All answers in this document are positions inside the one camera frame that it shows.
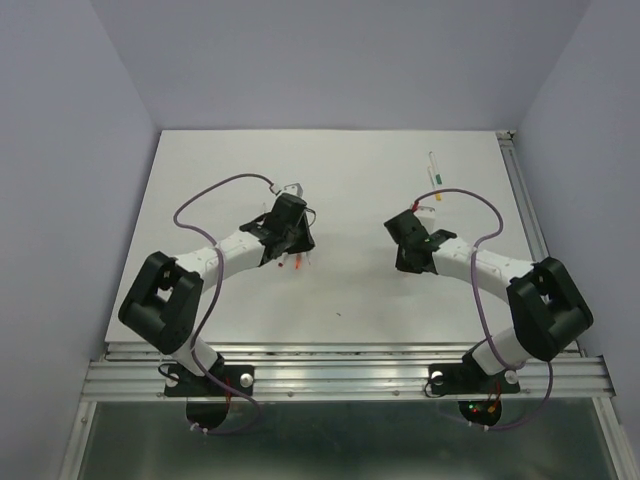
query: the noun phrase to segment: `marker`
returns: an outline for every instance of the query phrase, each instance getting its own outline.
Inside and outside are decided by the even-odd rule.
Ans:
[[[442,177],[440,176],[440,169],[438,168],[438,160],[436,160],[436,154],[433,152],[429,152],[429,162],[431,163],[431,168],[433,168],[433,173],[435,174],[435,180],[437,185],[442,185]]]
[[[436,182],[433,179],[433,171],[431,170],[431,167],[427,167],[427,172],[429,173],[429,180],[431,181],[431,188],[433,188],[434,190],[436,190]],[[436,193],[436,200],[439,202],[440,200],[442,200],[442,196],[439,193]]]

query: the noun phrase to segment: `glass panel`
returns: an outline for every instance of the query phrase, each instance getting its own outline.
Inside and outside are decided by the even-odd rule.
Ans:
[[[501,423],[537,402],[503,404]],[[205,437],[189,431],[184,404],[104,403],[80,478],[615,478],[589,399],[550,401],[536,420],[507,432],[485,433],[445,416],[456,412],[444,401],[272,404],[251,433]]]

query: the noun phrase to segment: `black joint housing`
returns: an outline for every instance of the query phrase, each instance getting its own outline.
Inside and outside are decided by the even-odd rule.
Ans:
[[[158,290],[171,290],[168,300]],[[191,335],[202,279],[176,265],[175,258],[156,252],[145,260],[125,297],[118,318],[157,348],[170,355]]]
[[[546,362],[593,325],[593,315],[565,266],[547,257],[507,287],[518,342]]]
[[[384,223],[393,241],[398,245],[396,268],[401,272],[437,274],[433,262],[433,252],[442,243],[456,234],[447,230],[437,230],[429,235],[413,211],[405,210]]]
[[[240,227],[243,232],[256,236],[265,247],[260,265],[274,260],[283,253],[295,254],[312,250],[315,242],[307,221],[307,202],[289,193],[276,198],[269,213]]]

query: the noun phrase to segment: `metal extrusion frame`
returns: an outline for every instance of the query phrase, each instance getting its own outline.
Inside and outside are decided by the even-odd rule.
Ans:
[[[497,134],[505,167],[534,260],[548,255],[511,132]],[[429,364],[459,361],[471,344],[216,344],[229,364],[255,366],[254,398],[261,402],[300,401],[437,401],[423,393]],[[80,475],[97,402],[182,401],[164,396],[157,374],[163,361],[145,343],[111,343],[104,357],[89,365],[78,413],[64,458],[61,480]],[[602,358],[585,358],[577,344],[553,362],[553,398],[591,398],[606,448],[619,479],[640,479],[624,429],[611,397],[615,395]],[[518,372],[522,392],[513,399],[542,398],[548,385],[544,362],[532,361]],[[476,399],[447,396],[445,400]],[[221,401],[210,398],[209,401]]]
[[[260,402],[425,401],[428,365],[456,362],[471,345],[264,345],[216,344],[228,365],[255,367],[253,397]],[[184,401],[166,398],[159,355],[111,352],[109,361],[89,366],[82,401]],[[123,357],[137,357],[134,361]],[[601,358],[578,352],[554,360],[554,398],[610,397],[613,387]],[[532,361],[518,372],[522,392],[514,398],[542,398],[548,385],[544,362]],[[483,395],[447,396],[481,399]],[[209,401],[224,401],[223,397]]]

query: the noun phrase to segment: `cable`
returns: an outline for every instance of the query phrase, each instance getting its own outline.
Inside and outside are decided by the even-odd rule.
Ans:
[[[476,265],[476,257],[478,256],[478,248],[480,247],[480,245],[486,241],[489,240],[491,238],[495,238],[498,235],[500,235],[502,233],[502,231],[504,230],[504,220],[502,219],[502,215],[500,215],[500,212],[498,211],[498,209],[486,198],[482,197],[481,195],[478,195],[477,193],[471,192],[469,190],[464,190],[462,188],[441,188],[440,190],[434,190],[432,192],[429,193],[425,193],[424,195],[420,195],[418,198],[415,199],[415,201],[413,202],[413,207],[412,210],[415,211],[418,208],[418,204],[420,203],[420,200],[423,200],[425,198],[431,197],[433,195],[436,194],[440,194],[440,193],[461,193],[463,195],[468,195],[470,197],[473,197],[477,200],[480,200],[482,203],[484,203],[486,206],[488,206],[493,213],[495,213],[497,219],[498,219],[498,229],[490,234],[484,235],[482,237],[480,237],[478,240],[476,240],[476,242],[473,244],[473,251],[471,252],[471,288],[473,290],[473,298],[475,300],[476,303],[476,308],[478,309],[478,316],[480,317],[480,323],[482,324],[482,331],[484,332],[485,335],[485,339],[487,340],[487,343],[489,344],[489,348],[491,349],[491,353],[493,353],[493,355],[496,357],[496,359],[498,360],[498,362],[500,362],[500,364],[506,368],[507,370],[517,370],[520,369],[524,366],[524,364],[522,365],[518,365],[518,366],[513,366],[513,365],[509,365],[500,355],[500,352],[498,352],[498,348],[496,347],[493,338],[491,337],[491,332],[489,331],[489,325],[487,323],[487,318],[486,315],[484,313],[484,308],[482,307],[482,299],[480,298],[480,289],[478,287],[478,272],[477,272],[477,265]],[[542,399],[542,401],[540,402],[540,405],[538,405],[538,408],[536,408],[533,412],[531,412],[531,414],[527,415],[526,417],[523,417],[522,419],[507,424],[507,425],[500,425],[500,426],[494,426],[494,427],[490,427],[489,430],[496,430],[496,431],[504,431],[504,430],[510,430],[512,428],[516,428],[516,427],[520,427],[528,422],[530,422],[531,420],[533,420],[536,416],[538,416],[538,414],[540,413],[542,407],[544,407],[547,403],[547,401],[549,400],[549,397],[551,396],[551,391],[553,390],[553,367],[551,366],[551,362],[547,363],[547,366],[549,368],[549,385],[547,387],[547,392],[545,393],[544,398]]]
[[[540,412],[542,411],[542,407],[544,407],[549,401],[549,397],[551,397],[551,391],[553,390],[553,367],[551,366],[551,362],[547,362],[547,368],[549,369],[549,384],[547,385],[547,391],[545,392],[542,401],[538,404],[536,409],[529,415],[522,417],[520,420],[516,420],[512,423],[507,423],[506,425],[495,425],[493,427],[489,427],[489,430],[500,432],[518,428],[526,423],[529,423],[540,414]]]
[[[191,425],[192,429],[200,431],[200,432],[202,432],[202,433],[204,433],[206,435],[231,435],[231,434],[234,434],[234,433],[239,433],[239,432],[242,432],[244,430],[247,430],[250,427],[252,427],[253,425],[255,425],[256,423],[258,423],[259,420],[262,419],[262,407],[251,396],[249,396],[249,395],[247,395],[247,394],[245,394],[243,392],[240,392],[239,390],[236,390],[235,388],[225,384],[224,382],[222,382],[222,381],[218,380],[216,377],[214,377],[206,369],[206,367],[202,364],[200,359],[196,356],[196,351],[195,351],[196,340],[197,340],[198,336],[200,336],[200,333],[202,332],[202,329],[204,328],[205,324],[207,323],[207,320],[209,320],[209,317],[211,316],[211,313],[213,312],[213,309],[215,308],[216,304],[218,303],[218,299],[220,298],[220,291],[222,289],[222,280],[224,278],[224,255],[222,254],[220,249],[217,247],[218,242],[216,241],[216,239],[213,238],[206,230],[203,230],[202,228],[200,228],[200,227],[198,227],[196,225],[182,223],[180,220],[178,220],[178,217],[184,211],[185,208],[187,208],[189,205],[191,205],[193,202],[195,202],[196,200],[198,200],[202,196],[204,196],[207,193],[215,190],[218,187],[221,187],[222,185],[225,185],[225,184],[227,184],[229,182],[232,182],[233,180],[238,180],[240,178],[258,178],[260,180],[264,180],[265,182],[267,182],[269,184],[269,187],[273,187],[274,186],[274,183],[271,180],[269,180],[267,177],[263,176],[263,175],[259,175],[257,173],[240,173],[238,175],[233,175],[232,177],[229,177],[229,178],[227,178],[225,180],[222,180],[221,182],[218,182],[215,185],[212,185],[212,186],[210,186],[208,188],[205,188],[200,193],[197,193],[196,195],[191,197],[189,200],[184,202],[180,207],[178,207],[176,212],[173,214],[173,223],[178,228],[191,230],[191,231],[196,232],[196,233],[200,234],[201,236],[203,236],[205,239],[207,239],[211,243],[211,245],[213,246],[213,249],[216,252],[216,255],[218,257],[218,278],[216,280],[216,289],[215,289],[215,291],[213,293],[213,298],[211,299],[211,303],[209,304],[209,307],[207,308],[206,312],[204,313],[204,316],[202,317],[202,320],[198,324],[198,327],[196,328],[196,330],[195,330],[195,332],[193,334],[193,337],[191,338],[190,345],[189,345],[189,348],[191,349],[191,356],[193,357],[193,361],[198,366],[198,368],[202,371],[204,376],[207,377],[213,383],[215,383],[218,387],[222,388],[225,392],[228,392],[231,395],[235,395],[236,397],[244,398],[245,400],[247,400],[249,403],[251,403],[256,408],[256,415],[249,422],[247,422],[246,424],[241,425],[239,427],[232,428],[230,430],[223,430],[223,431],[207,430],[207,429],[201,428],[197,424],[192,424]]]

